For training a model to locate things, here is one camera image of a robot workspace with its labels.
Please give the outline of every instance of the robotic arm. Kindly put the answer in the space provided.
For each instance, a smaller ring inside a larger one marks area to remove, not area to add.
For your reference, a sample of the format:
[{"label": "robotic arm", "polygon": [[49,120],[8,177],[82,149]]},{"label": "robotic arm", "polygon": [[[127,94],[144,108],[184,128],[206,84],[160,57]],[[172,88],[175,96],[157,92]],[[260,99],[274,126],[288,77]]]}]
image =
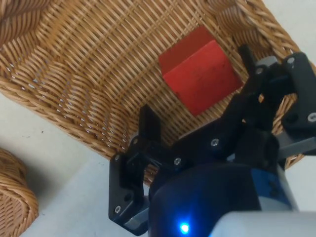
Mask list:
[{"label": "robotic arm", "polygon": [[[138,136],[110,161],[112,221],[137,236],[208,237],[228,213],[296,209],[284,166],[316,149],[315,74],[303,53],[282,64],[274,57],[255,63],[247,46],[239,53],[249,72],[244,88],[219,119],[171,147],[161,142],[159,117],[141,108]],[[298,99],[274,136],[274,117],[291,93]],[[149,164],[158,173],[144,196]]]}]

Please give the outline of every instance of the blue led light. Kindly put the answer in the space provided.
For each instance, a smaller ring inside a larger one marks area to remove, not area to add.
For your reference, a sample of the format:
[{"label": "blue led light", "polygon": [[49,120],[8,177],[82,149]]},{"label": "blue led light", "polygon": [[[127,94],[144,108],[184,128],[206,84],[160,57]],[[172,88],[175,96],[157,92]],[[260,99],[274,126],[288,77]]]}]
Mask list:
[{"label": "blue led light", "polygon": [[186,223],[182,223],[180,225],[180,230],[181,230],[181,233],[186,235],[188,232],[189,232],[189,229],[190,229],[190,226]]}]

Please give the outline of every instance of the white table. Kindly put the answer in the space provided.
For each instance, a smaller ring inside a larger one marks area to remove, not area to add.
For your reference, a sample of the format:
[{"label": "white table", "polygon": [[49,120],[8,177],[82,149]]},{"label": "white table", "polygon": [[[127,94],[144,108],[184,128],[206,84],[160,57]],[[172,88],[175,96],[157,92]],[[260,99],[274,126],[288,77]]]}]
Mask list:
[{"label": "white table", "polygon": [[[302,51],[316,62],[316,1],[265,2]],[[38,219],[23,237],[132,236],[108,219],[106,159],[2,95],[0,111],[0,147],[27,165],[28,182],[40,204]],[[287,171],[302,210],[316,210],[315,169],[316,159],[308,157]]]}]

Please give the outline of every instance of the red block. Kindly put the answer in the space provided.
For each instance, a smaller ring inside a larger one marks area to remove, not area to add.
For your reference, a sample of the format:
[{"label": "red block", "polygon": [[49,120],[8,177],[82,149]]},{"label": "red block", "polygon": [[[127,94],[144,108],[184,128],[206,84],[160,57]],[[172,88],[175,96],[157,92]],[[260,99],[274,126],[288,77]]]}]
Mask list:
[{"label": "red block", "polygon": [[165,82],[197,116],[242,86],[229,59],[205,27],[159,57]]}]

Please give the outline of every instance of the wicker basket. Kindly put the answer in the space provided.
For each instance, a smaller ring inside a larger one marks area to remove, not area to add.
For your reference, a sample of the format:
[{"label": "wicker basket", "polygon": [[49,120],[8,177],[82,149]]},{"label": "wicker basket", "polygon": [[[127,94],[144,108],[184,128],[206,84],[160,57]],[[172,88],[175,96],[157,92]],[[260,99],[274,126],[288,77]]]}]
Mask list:
[{"label": "wicker basket", "polygon": [[0,236],[20,236],[38,216],[38,202],[27,188],[24,164],[0,149]]},{"label": "wicker basket", "polygon": [[[198,25],[244,81],[239,45],[257,59],[299,51],[261,0],[2,0],[0,91],[105,157],[127,148],[147,103],[171,144],[232,96],[194,117],[161,78],[158,56]],[[294,99],[284,99],[274,133]]]}]

